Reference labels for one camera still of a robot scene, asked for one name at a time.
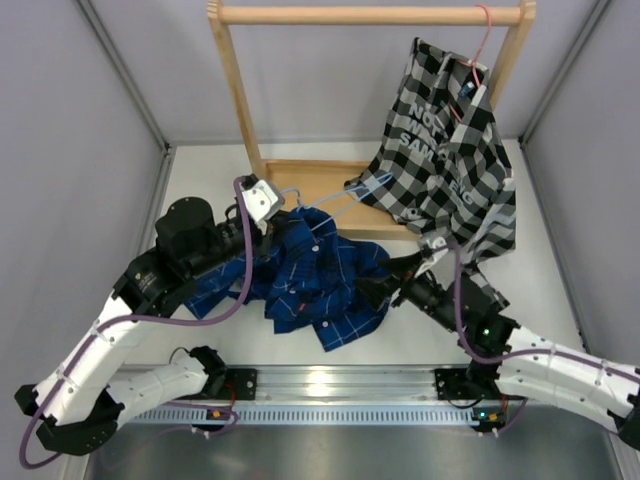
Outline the blue plaid shirt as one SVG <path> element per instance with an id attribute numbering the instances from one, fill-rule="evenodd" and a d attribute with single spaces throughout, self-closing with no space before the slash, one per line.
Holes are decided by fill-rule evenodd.
<path id="1" fill-rule="evenodd" d="M 252 230 L 253 272 L 246 302 L 262 301 L 276 334 L 311 326 L 326 352 L 373 333 L 389 302 L 374 308 L 355 286 L 361 277 L 384 277 L 390 258 L 381 245 L 338 234 L 330 215 L 316 208 L 283 214 L 284 225 L 266 255 Z"/>

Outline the light blue wire hanger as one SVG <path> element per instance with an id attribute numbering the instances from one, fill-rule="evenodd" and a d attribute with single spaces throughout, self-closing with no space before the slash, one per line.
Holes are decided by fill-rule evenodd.
<path id="1" fill-rule="evenodd" d="M 352 182 L 348 175 L 312 172 L 276 176 L 276 186 L 285 199 L 287 211 L 319 210 L 346 236 L 366 237 L 369 230 L 379 231 L 388 220 L 366 203 L 392 183 L 391 173 L 374 174 Z"/>

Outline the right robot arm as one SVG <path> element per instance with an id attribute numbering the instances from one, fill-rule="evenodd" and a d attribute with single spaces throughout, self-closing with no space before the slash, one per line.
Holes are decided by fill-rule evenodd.
<path id="1" fill-rule="evenodd" d="M 372 307 L 409 302 L 458 337 L 470 359 L 444 378 L 443 397 L 530 399 L 587 418 L 639 447 L 639 369 L 609 362 L 549 341 L 502 313 L 469 277 L 457 272 L 448 288 L 421 269 L 413 255 L 382 262 L 383 276 L 361 277 L 355 286 Z"/>

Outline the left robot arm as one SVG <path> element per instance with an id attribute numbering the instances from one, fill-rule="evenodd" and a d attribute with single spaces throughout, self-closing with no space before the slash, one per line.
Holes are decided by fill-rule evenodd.
<path id="1" fill-rule="evenodd" d="M 273 238 L 281 199 L 252 189 L 238 196 L 234 217 L 217 223 L 198 197 L 174 202 L 155 224 L 153 248 L 131 261 L 102 312 L 69 356 L 45 380 L 14 398 L 31 421 L 27 433 L 55 456 L 83 456 L 104 445 L 130 419 L 180 398 L 223 393 L 227 367 L 217 351 L 195 347 L 185 357 L 126 381 L 114 374 L 196 291 L 196 282 L 227 262 L 252 259 Z"/>

